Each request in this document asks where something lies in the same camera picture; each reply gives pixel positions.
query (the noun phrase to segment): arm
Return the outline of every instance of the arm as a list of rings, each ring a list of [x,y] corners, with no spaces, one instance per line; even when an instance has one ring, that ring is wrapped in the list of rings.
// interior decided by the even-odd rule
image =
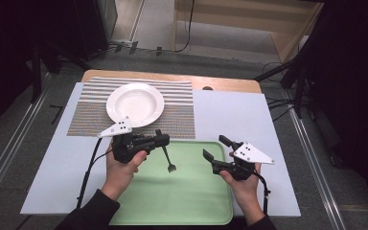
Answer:
[[[255,164],[255,166],[259,173],[261,164]],[[246,219],[248,226],[246,229],[276,229],[259,205],[257,198],[259,178],[256,175],[250,175],[246,180],[237,181],[227,171],[221,171],[219,174],[232,188],[235,199]]]
[[[103,187],[97,190],[84,207],[71,212],[56,227],[56,230],[106,229],[120,207],[117,200],[127,189],[134,173],[139,171],[138,167],[146,156],[145,151],[139,151],[129,163],[122,164],[116,161],[112,154],[108,154],[106,156],[106,181]]]

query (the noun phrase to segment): human hand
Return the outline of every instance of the human hand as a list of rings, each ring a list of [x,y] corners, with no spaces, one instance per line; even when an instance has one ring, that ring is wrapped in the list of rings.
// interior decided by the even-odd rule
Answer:
[[[260,173],[261,165],[259,163],[255,164],[257,173]],[[246,218],[247,225],[251,225],[265,217],[257,198],[259,178],[256,175],[252,174],[246,180],[237,181],[227,171],[221,171],[219,174],[232,188],[235,199]]]
[[[106,181],[101,191],[113,200],[118,200],[119,196],[127,189],[133,175],[139,172],[139,166],[146,159],[147,153],[143,150],[135,154],[133,159],[123,164],[113,158],[113,154],[106,155]]]

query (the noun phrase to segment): black cable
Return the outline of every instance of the black cable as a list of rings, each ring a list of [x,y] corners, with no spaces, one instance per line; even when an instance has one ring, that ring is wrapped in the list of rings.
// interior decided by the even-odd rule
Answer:
[[[190,39],[191,39],[191,23],[193,21],[194,2],[195,1],[196,0],[193,0],[193,5],[191,6],[190,23],[188,25],[188,39],[187,39],[187,44],[181,50],[174,51],[175,53],[180,53],[181,51],[183,51],[183,50],[185,50],[187,48],[188,44],[190,44]]]
[[[259,177],[259,179],[262,181],[262,184],[264,186],[264,205],[263,205],[263,213],[267,215],[267,206],[268,206],[268,195],[271,193],[269,189],[267,188],[267,184],[265,183],[265,179],[256,171],[253,172],[254,175]]]
[[[88,182],[89,174],[91,173],[91,168],[95,163],[95,155],[97,154],[98,147],[100,146],[100,143],[103,138],[98,139],[97,145],[95,146],[94,152],[92,153],[91,161],[89,162],[88,170],[85,172],[85,176],[82,181],[81,190],[80,190],[80,196],[77,197],[78,203],[77,203],[77,209],[81,207],[83,194],[85,193],[86,184]]]
[[[130,46],[122,46],[122,49],[129,49],[130,50]],[[106,53],[106,52],[109,52],[109,51],[113,51],[113,50],[115,50],[115,49],[117,49],[117,46],[115,46],[115,47],[110,47],[109,49],[107,49],[107,50],[104,50],[104,51],[101,51],[101,52],[99,52],[99,53],[97,53],[97,54],[95,54],[95,57],[94,58],[97,58],[99,55],[101,55],[101,54],[104,54],[104,53]],[[152,50],[152,49],[146,49],[146,48],[135,48],[135,50],[136,51],[148,51],[148,52],[154,52],[154,53],[170,53],[170,54],[174,54],[174,53],[176,53],[175,51],[173,51],[173,50]]]
[[[286,102],[283,102],[283,103],[278,103],[278,104],[269,106],[268,109],[271,110],[271,109],[279,107],[279,106],[283,106],[283,105],[286,105],[286,104],[292,104],[293,102],[294,102],[294,100],[289,100],[289,101],[286,101]]]
[[[267,65],[270,65],[270,64],[279,64],[279,65],[280,65],[280,67],[281,67],[281,66],[283,66],[281,62],[269,62],[269,63],[265,64],[265,65],[262,67],[262,74],[264,74],[264,73],[265,73],[265,68],[266,68],[266,66],[267,66]],[[266,80],[268,80],[268,81],[273,81],[273,82],[279,82],[279,81],[276,81],[276,80],[272,80],[272,79],[271,79],[271,77],[267,78]]]
[[[281,117],[283,117],[292,108],[293,108],[293,106],[289,107],[285,112],[283,112],[282,114],[280,114],[280,116],[278,116],[277,118],[273,119],[273,123],[275,121],[279,120]]]
[[[91,58],[90,58],[89,60],[93,60],[93,59],[97,58],[99,55],[104,54],[104,53],[109,52],[109,51],[113,51],[113,50],[115,50],[116,48],[117,48],[117,47],[109,47],[109,48],[107,48],[106,50],[102,50],[102,51],[99,51],[98,53],[92,54],[92,55],[91,55]]]
[[[113,149],[111,149],[111,150],[107,151],[106,153],[104,153],[104,154],[100,155],[99,157],[97,157],[97,159],[95,159],[95,161],[94,161],[92,164],[94,165],[94,164],[95,164],[95,162],[97,162],[97,160],[99,160],[101,157],[103,157],[103,156],[107,155],[108,153],[110,153],[110,152],[112,152],[112,151],[113,151]]]
[[[282,100],[282,99],[273,99],[273,98],[269,98],[269,97],[265,97],[267,100],[272,100],[272,101],[277,101],[277,100]]]
[[[32,217],[33,215],[28,215],[25,217],[25,219],[23,219],[23,221],[15,228],[15,230],[20,230],[20,228],[23,227],[23,225],[25,225],[25,223]]]
[[[277,99],[273,102],[270,102],[270,103],[267,103],[267,104],[276,104],[276,103],[279,103],[279,102],[289,102],[289,103],[292,103],[294,102],[294,100],[291,100],[291,99]]]

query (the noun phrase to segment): floor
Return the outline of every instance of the floor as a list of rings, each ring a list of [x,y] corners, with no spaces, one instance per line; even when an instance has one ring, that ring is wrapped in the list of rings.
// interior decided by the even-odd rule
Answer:
[[[161,60],[152,60],[154,57],[145,52],[146,50],[154,50],[158,46],[163,47],[163,50],[171,49],[172,25],[169,24],[170,20],[166,20],[164,17],[172,15],[172,1],[145,0],[142,7],[134,33],[125,33],[123,37],[114,36],[115,41],[122,40],[126,44],[138,41],[138,48],[143,49],[142,53],[137,58],[129,57],[127,51],[112,54],[113,57],[110,57],[110,54],[105,54],[105,56],[91,62],[94,66],[106,68],[105,61],[117,61],[115,68],[121,70],[163,73],[171,71],[166,66],[166,63],[169,63],[167,62],[169,56],[165,56]],[[188,23],[179,25],[181,30],[178,30],[177,46],[184,45],[187,42],[186,28],[188,26]],[[183,56],[178,58],[180,61],[185,60],[179,67],[182,69],[174,70],[176,72],[250,79],[279,65],[279,58],[267,32],[194,23],[191,35],[190,46],[183,52]],[[203,62],[204,58],[209,58],[209,61],[217,65],[220,64],[220,68],[211,65],[211,62]],[[185,64],[189,62],[192,64],[200,63],[200,66],[186,68]],[[256,67],[256,69],[250,67],[254,64],[259,67]],[[48,76],[52,79],[48,83],[47,100],[42,103],[41,108],[38,108],[42,111],[28,126],[29,132],[41,138],[31,139],[29,135],[21,137],[20,142],[23,144],[12,147],[15,155],[12,158],[9,157],[8,172],[2,175],[4,178],[0,184],[0,229],[15,229],[15,226],[25,219],[25,217],[18,215],[18,210],[20,210],[30,183],[34,178],[33,174],[27,172],[38,169],[41,157],[44,156],[45,149],[50,143],[50,133],[56,130],[58,115],[56,106],[66,104],[67,97],[64,95],[72,90],[74,82],[81,79],[81,74],[80,69],[70,63],[65,63],[61,75]],[[279,87],[278,80],[281,78],[282,75],[279,74],[261,83],[261,88],[268,98],[287,97],[287,92]],[[28,89],[18,97],[8,112],[0,119],[0,156],[2,152],[7,151],[7,143],[10,142],[12,134],[17,131],[17,125],[25,122],[22,120],[23,115],[27,113],[28,109],[33,109],[28,104],[30,95],[31,90]],[[286,109],[287,107],[284,106],[272,109],[272,117],[279,117]],[[336,228],[330,224],[330,216],[327,215],[323,206],[324,200],[329,197],[323,197],[318,192],[318,188],[321,187],[318,187],[318,181],[312,178],[311,165],[304,163],[309,156],[307,150],[302,148],[302,137],[296,132],[296,124],[293,123],[294,120],[292,120],[290,114],[286,114],[282,119],[275,122],[275,127],[278,130],[279,141],[285,153],[290,178],[303,216],[301,218],[275,218],[273,221],[276,226],[279,229],[307,229],[308,226],[310,226],[310,229],[318,230],[368,229],[368,190],[365,181],[349,169],[341,170],[332,166],[321,133],[310,119],[309,113],[304,110],[302,113],[303,119],[300,122],[310,140],[311,149],[308,149],[308,151],[313,151],[315,161],[330,188],[331,199],[337,204],[337,211],[340,212],[345,227]],[[45,229],[49,228],[48,226],[55,226],[60,220],[62,220],[62,217],[33,217],[22,229],[41,229],[43,226]]]

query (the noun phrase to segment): white table surface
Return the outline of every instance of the white table surface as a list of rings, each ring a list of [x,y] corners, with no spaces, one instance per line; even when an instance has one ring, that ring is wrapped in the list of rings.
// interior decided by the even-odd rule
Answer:
[[[21,214],[68,214],[76,208],[83,176],[98,141],[97,137],[67,136],[82,86],[83,83],[76,84],[64,109]],[[236,142],[249,142],[274,159],[275,165],[263,165],[261,171],[271,191],[268,214],[273,217],[301,216],[264,94],[195,90],[194,113],[197,140],[218,142],[222,134]],[[103,138],[97,155],[106,151],[110,140]],[[231,150],[226,150],[230,162]],[[82,205],[102,187],[104,179],[103,157],[92,168]],[[258,188],[258,197],[263,205],[262,184]],[[233,206],[234,216],[242,216],[235,199]]]

